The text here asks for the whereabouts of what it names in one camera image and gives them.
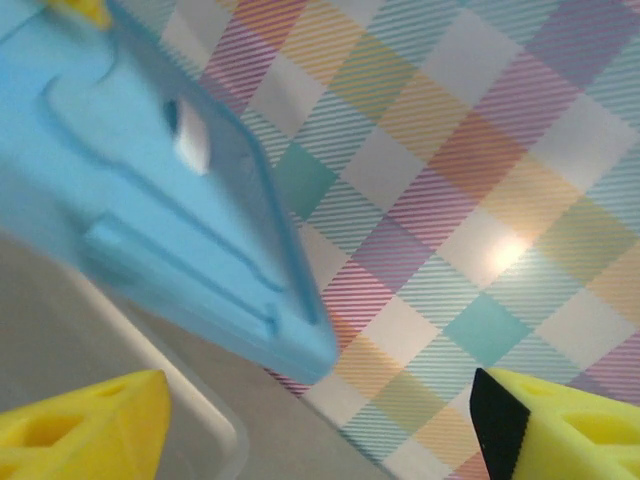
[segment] white hole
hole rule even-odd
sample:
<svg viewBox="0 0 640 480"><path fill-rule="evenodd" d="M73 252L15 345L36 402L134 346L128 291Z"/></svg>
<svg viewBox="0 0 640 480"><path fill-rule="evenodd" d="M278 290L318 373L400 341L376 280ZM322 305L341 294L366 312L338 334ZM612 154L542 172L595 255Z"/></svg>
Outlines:
<svg viewBox="0 0 640 480"><path fill-rule="evenodd" d="M180 159L198 175L209 172L211 144L206 124L184 99L178 99L176 150Z"/></svg>

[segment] blue plastic container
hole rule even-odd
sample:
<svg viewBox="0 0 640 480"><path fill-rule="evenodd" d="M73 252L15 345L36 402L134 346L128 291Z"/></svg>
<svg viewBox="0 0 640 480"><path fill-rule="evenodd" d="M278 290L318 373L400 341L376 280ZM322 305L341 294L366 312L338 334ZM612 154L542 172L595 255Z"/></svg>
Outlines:
<svg viewBox="0 0 640 480"><path fill-rule="evenodd" d="M118 35L36 1L0 3L0 226L193 333L317 381L335 337L259 143L110 7ZM208 134L204 175L177 153L176 102Z"/></svg>

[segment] pastel plaid fabric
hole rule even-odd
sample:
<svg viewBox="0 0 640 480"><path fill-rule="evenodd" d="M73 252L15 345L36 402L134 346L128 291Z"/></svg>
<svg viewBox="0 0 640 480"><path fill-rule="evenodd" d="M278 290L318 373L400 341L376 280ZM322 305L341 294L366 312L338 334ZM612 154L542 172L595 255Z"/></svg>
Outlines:
<svg viewBox="0 0 640 480"><path fill-rule="evenodd" d="M473 371L640 405L638 0L127 0L260 137L339 337L279 377L401 479L485 479Z"/></svg>

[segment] gray surface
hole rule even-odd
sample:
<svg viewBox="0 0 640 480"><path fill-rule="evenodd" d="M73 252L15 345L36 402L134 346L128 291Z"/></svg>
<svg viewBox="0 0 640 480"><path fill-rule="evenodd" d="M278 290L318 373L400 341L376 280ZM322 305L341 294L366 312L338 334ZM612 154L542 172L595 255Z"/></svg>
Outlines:
<svg viewBox="0 0 640 480"><path fill-rule="evenodd" d="M0 239L0 411L162 369L172 413L158 480L235 478L248 454L244 427L140 328L83 277Z"/></svg>
<svg viewBox="0 0 640 480"><path fill-rule="evenodd" d="M142 317L247 427L249 460L239 479L389 478L262 368L164 320Z"/></svg>

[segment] blue plastic lid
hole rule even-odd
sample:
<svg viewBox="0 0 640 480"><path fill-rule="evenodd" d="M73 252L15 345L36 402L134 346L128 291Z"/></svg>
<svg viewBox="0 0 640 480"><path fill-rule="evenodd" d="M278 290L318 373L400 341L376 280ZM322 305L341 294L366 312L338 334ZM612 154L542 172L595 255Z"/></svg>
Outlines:
<svg viewBox="0 0 640 480"><path fill-rule="evenodd" d="M0 225L205 339L317 381L335 337L259 143L110 6L118 38L32 0L0 3Z"/></svg>

